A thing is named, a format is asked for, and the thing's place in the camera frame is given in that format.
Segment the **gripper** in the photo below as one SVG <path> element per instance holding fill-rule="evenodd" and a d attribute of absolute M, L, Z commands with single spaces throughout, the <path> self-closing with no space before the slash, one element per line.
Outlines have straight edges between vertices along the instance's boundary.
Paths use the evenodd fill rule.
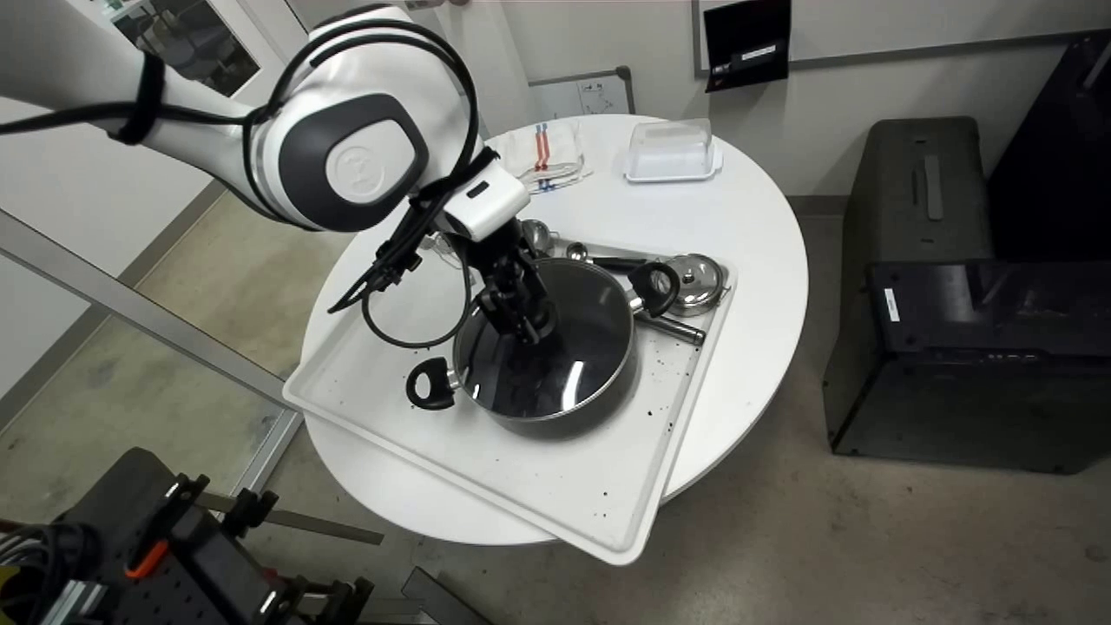
<path fill-rule="evenodd" d="M 556 308 L 540 278 L 536 249 L 519 220 L 496 228 L 481 240 L 457 235 L 466 286 L 477 295 L 477 308 L 500 335 L 536 345 L 556 327 Z"/>

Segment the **glass pot lid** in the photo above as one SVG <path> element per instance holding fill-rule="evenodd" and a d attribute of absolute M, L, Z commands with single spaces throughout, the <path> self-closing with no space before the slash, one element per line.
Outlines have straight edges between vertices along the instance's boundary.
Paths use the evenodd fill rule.
<path fill-rule="evenodd" d="M 612 386 L 634 344 L 625 289 L 575 260 L 538 261 L 556 327 L 534 345 L 493 327 L 476 308 L 456 336 L 461 392 L 500 417 L 564 417 Z"/>

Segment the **steel lid with knob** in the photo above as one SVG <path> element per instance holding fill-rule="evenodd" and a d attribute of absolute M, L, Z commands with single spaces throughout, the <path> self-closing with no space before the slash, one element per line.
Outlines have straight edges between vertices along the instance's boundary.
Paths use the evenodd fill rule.
<path fill-rule="evenodd" d="M 725 295 L 725 268 L 705 254 L 677 254 L 664 262 L 679 278 L 679 292 L 669 313 L 678 317 L 705 315 Z"/>

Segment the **white cloth with coloured stripes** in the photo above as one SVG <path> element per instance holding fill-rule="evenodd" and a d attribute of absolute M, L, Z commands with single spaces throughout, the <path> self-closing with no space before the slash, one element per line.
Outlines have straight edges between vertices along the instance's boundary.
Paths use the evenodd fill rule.
<path fill-rule="evenodd" d="M 553 193 L 594 174 L 575 120 L 549 120 L 489 139 L 509 173 L 531 195 Z"/>

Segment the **white plastic tray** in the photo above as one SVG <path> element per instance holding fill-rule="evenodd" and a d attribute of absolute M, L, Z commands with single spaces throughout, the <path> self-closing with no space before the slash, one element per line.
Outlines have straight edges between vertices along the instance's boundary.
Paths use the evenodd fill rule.
<path fill-rule="evenodd" d="M 640 556 L 655 511 L 725 454 L 702 442 L 700 392 L 730 323 L 740 269 L 729 260 L 725 298 L 694 317 L 705 344 L 661 332 L 639 337 L 634 387 L 599 426 L 575 437 L 536 438 L 509 431 L 471 399 L 444 411 L 417 409 L 406 376 L 421 361 L 448 357 L 387 345 L 357 308 L 326 308 L 370 265 L 368 241 L 346 246 L 322 288 L 302 359 L 283 395 L 306 412 L 316 451 L 366 507 L 406 530 L 443 540 L 503 545 L 501 530 L 541 531 L 611 565 Z"/>

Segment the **clear plastic butter dish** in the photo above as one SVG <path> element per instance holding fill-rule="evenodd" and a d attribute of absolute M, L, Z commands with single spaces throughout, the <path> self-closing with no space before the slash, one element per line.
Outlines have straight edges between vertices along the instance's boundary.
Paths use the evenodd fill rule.
<path fill-rule="evenodd" d="M 723 163 L 709 119 L 644 122 L 628 142 L 624 178 L 630 183 L 709 181 Z"/>

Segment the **whiteboard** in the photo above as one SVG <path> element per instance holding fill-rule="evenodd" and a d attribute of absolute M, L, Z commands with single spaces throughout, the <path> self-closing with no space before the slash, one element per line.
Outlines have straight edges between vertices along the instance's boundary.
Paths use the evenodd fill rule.
<path fill-rule="evenodd" d="M 529 83 L 543 120 L 580 115 L 634 115 L 634 87 L 628 65 Z"/>

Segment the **window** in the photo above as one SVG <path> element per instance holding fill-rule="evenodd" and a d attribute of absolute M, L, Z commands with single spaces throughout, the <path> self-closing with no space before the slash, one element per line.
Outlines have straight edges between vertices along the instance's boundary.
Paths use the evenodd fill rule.
<path fill-rule="evenodd" d="M 260 67 L 209 0 L 92 0 L 136 48 L 179 75 L 236 95 Z"/>

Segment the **black clamp with orange trigger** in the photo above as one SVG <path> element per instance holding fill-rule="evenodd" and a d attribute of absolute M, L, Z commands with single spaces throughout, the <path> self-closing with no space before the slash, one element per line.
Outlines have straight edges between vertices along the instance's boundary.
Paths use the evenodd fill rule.
<path fill-rule="evenodd" d="M 177 536 L 174 527 L 190 510 L 197 508 L 197 498 L 206 493 L 210 478 L 201 474 L 197 478 L 187 477 L 183 472 L 178 474 L 173 483 L 156 503 L 154 510 L 141 522 L 136 531 L 134 546 L 128 551 L 123 566 L 127 579 L 143 579 L 154 573 L 171 546 L 179 543 L 186 551 L 198 550 L 201 543 L 214 534 L 211 515 L 206 511 L 201 520 Z"/>

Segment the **large black equipment case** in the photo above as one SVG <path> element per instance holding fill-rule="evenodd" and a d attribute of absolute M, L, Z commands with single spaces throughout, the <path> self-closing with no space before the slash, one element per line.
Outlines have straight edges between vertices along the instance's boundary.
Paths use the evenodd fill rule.
<path fill-rule="evenodd" d="M 997 256 L 975 119 L 875 122 L 822 392 L 845 457 L 1055 475 L 1111 460 L 1111 262 Z"/>

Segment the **black wall holder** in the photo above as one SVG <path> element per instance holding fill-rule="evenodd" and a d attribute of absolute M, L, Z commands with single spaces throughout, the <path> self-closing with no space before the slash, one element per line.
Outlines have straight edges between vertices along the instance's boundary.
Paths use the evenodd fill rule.
<path fill-rule="evenodd" d="M 707 94 L 788 79 L 791 19 L 792 0 L 738 0 L 705 10 Z"/>

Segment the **grey metal partition frame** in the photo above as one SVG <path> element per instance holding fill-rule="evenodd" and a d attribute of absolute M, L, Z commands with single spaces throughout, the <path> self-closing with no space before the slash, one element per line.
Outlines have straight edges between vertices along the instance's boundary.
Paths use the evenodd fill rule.
<path fill-rule="evenodd" d="M 249 488 L 260 493 L 266 488 L 280 458 L 303 424 L 301 412 L 282 397 L 282 379 L 137 293 L 136 289 L 126 286 L 92 262 L 70 252 L 68 248 L 61 246 L 1 208 L 0 254 L 50 281 L 56 288 L 62 288 L 71 295 L 86 300 L 88 304 L 107 310 L 110 315 L 120 317 L 139 332 L 154 337 L 159 343 L 174 349 L 220 376 L 234 381 L 239 387 L 252 391 L 277 406 L 279 414 L 273 426 L 267 432 L 233 491 L 238 493 L 239 490 Z"/>

